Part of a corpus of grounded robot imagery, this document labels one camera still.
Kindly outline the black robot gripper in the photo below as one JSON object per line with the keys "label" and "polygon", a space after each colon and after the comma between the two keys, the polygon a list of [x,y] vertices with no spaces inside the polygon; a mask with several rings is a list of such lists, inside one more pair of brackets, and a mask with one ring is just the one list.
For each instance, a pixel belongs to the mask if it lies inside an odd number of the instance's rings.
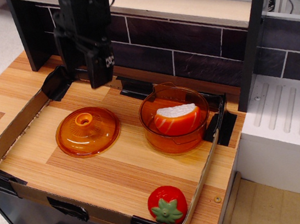
{"label": "black robot gripper", "polygon": [[58,0],[53,16],[55,41],[64,67],[73,79],[82,79],[86,65],[93,89],[113,79],[114,55],[107,27],[111,23],[109,0]]}

